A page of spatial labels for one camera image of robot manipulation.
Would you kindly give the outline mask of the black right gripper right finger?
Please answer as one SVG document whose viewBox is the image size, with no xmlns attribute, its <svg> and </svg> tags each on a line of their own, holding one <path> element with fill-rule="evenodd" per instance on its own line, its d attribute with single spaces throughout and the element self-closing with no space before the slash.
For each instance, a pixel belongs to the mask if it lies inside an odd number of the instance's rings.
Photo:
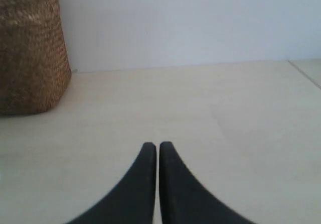
<svg viewBox="0 0 321 224">
<path fill-rule="evenodd" d="M 159 200 L 162 223 L 252 223 L 195 178 L 172 142 L 159 147 Z"/>
</svg>

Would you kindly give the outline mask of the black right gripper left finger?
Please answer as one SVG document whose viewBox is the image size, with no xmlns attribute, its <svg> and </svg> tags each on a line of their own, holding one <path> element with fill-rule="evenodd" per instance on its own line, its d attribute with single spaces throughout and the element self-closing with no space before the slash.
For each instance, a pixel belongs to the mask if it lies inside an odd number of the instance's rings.
<svg viewBox="0 0 321 224">
<path fill-rule="evenodd" d="M 132 166 L 114 188 L 70 223 L 153 223 L 157 153 L 144 143 Z"/>
</svg>

